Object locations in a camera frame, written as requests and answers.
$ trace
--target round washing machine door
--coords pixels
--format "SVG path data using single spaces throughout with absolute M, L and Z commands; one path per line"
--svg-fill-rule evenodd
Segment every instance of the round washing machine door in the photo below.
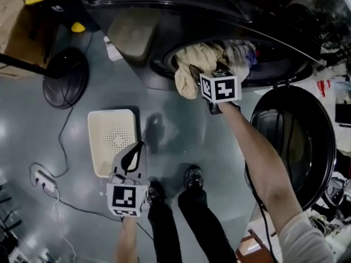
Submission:
M 299 87 L 273 89 L 259 100 L 251 124 L 277 150 L 302 209 L 310 208 L 325 191 L 336 161 L 333 126 L 321 103 Z

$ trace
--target laundry basket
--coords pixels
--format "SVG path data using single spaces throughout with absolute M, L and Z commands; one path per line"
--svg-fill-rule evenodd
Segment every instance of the laundry basket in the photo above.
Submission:
M 92 111 L 88 114 L 88 129 L 95 174 L 108 178 L 115 156 L 137 140 L 135 115 L 129 109 Z M 136 165 L 137 155 L 128 169 Z

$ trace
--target round black base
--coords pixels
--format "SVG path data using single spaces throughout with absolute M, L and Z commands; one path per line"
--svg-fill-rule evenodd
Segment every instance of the round black base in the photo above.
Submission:
M 58 78 L 44 76 L 43 92 L 53 107 L 66 109 L 83 95 L 89 80 L 89 65 L 78 49 L 67 48 L 55 55 L 47 68 Z

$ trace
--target white t-shirt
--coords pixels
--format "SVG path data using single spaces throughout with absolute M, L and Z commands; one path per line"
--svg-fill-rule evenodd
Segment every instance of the white t-shirt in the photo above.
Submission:
M 333 263 L 334 255 L 306 213 L 296 215 L 279 234 L 283 263 Z

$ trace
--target shoe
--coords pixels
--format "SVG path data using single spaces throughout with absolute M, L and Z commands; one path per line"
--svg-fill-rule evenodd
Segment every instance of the shoe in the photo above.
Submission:
M 202 170 L 197 165 L 191 165 L 184 174 L 184 186 L 185 188 L 200 188 L 203 187 L 203 175 Z
M 148 203 L 151 206 L 157 202 L 165 202 L 165 189 L 158 181 L 152 181 L 148 189 Z

